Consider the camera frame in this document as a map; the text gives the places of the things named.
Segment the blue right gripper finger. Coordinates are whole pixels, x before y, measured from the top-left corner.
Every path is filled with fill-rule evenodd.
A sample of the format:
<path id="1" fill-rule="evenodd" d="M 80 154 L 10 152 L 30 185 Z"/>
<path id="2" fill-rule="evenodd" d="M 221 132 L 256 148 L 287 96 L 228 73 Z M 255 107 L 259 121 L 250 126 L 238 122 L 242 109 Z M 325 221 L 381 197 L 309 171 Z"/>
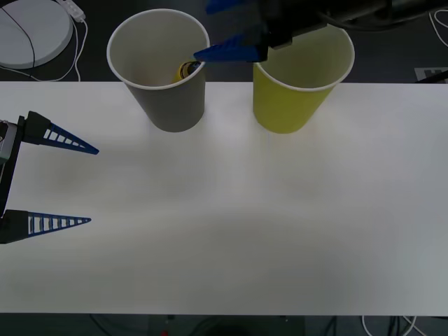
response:
<path id="1" fill-rule="evenodd" d="M 244 9 L 258 12 L 258 2 L 251 0 L 209 0 L 206 2 L 205 11 L 208 15 L 234 9 Z"/>
<path id="2" fill-rule="evenodd" d="M 269 30 L 259 24 L 193 54 L 199 62 L 264 62 L 269 48 Z"/>

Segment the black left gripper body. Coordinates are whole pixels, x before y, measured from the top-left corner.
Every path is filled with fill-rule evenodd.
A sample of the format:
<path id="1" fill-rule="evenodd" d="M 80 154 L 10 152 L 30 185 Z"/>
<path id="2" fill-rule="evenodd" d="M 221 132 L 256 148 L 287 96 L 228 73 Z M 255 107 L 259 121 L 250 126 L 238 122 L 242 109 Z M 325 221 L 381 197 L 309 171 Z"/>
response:
<path id="1" fill-rule="evenodd" d="M 1 121 L 1 216 L 6 210 L 24 125 L 23 116 L 20 116 L 16 123 Z"/>

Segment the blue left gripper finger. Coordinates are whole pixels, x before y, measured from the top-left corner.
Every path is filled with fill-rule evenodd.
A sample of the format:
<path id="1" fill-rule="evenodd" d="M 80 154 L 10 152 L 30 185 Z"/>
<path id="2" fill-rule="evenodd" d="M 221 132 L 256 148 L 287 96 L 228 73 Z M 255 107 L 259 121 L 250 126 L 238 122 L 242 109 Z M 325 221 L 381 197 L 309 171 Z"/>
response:
<path id="1" fill-rule="evenodd" d="M 1 244 L 65 230 L 91 221 L 87 217 L 6 210 L 1 218 Z"/>
<path id="2" fill-rule="evenodd" d="M 33 111 L 28 113 L 25 120 L 23 141 L 91 155 L 99 153 L 94 146 Z"/>

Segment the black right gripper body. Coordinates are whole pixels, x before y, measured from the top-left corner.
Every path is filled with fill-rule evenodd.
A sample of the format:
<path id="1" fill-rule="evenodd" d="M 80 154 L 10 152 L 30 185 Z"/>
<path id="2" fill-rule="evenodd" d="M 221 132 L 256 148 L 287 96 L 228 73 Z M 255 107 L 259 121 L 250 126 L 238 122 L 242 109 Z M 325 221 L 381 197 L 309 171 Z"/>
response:
<path id="1" fill-rule="evenodd" d="M 261 19 L 257 47 L 281 48 L 296 36 L 323 28 L 318 13 L 325 12 L 329 1 L 257 1 Z"/>

